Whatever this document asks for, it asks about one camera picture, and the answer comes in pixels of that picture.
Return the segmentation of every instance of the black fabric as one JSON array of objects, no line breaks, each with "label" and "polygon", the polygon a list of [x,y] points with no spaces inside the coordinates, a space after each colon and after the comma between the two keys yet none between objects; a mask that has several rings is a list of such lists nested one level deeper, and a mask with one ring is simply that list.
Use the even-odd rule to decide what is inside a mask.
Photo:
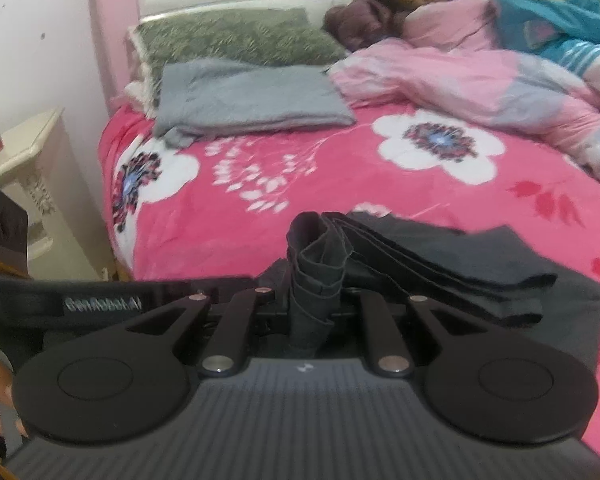
[{"label": "black fabric", "polygon": [[286,283],[292,357],[315,354],[340,292],[356,287],[399,302],[423,294],[596,366],[600,284],[535,254],[507,226],[465,234],[392,216],[307,212],[287,241],[287,261],[260,283]]}]

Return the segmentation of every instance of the white nightstand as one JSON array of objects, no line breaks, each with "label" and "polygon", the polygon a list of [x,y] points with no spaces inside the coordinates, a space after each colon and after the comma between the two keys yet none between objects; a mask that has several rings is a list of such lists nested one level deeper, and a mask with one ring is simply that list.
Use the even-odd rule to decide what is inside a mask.
[{"label": "white nightstand", "polygon": [[36,280],[101,280],[115,269],[104,222],[62,124],[62,110],[1,135],[0,188],[29,215],[27,259]]}]

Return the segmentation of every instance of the circular pad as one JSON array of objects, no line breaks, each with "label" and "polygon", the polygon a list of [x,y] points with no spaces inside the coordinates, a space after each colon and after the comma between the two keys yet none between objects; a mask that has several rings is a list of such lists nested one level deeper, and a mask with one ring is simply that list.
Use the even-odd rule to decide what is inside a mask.
[{"label": "circular pad", "polygon": [[505,400],[539,399],[554,386],[549,370],[524,359],[491,361],[480,369],[478,380],[487,392]]},{"label": "circular pad", "polygon": [[119,339],[86,336],[37,355],[16,375],[13,392],[26,428],[98,445],[163,424],[183,405],[189,379],[170,349],[127,332]]},{"label": "circular pad", "polygon": [[598,403],[595,377],[578,360],[500,331],[451,337],[424,391],[458,430],[505,444],[577,435]]},{"label": "circular pad", "polygon": [[122,361],[93,357],[68,365],[60,372],[58,385],[76,399],[102,400],[121,394],[133,380],[131,368]]}]

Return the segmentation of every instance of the white wall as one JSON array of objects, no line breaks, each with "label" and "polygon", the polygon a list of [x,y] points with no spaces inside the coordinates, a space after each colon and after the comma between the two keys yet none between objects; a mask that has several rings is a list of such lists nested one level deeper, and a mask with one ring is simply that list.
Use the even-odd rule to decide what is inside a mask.
[{"label": "white wall", "polygon": [[100,207],[96,147],[108,115],[88,0],[0,0],[0,132],[57,106]]}]

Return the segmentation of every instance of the gray ribbed surface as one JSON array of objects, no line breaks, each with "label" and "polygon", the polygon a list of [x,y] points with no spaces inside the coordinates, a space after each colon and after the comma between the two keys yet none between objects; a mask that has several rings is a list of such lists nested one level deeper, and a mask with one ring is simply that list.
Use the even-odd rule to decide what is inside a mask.
[{"label": "gray ribbed surface", "polygon": [[8,467],[20,480],[600,480],[600,459],[576,440],[499,449],[458,434],[405,381],[358,360],[253,360],[205,381],[155,433],[106,449],[42,439]]}]

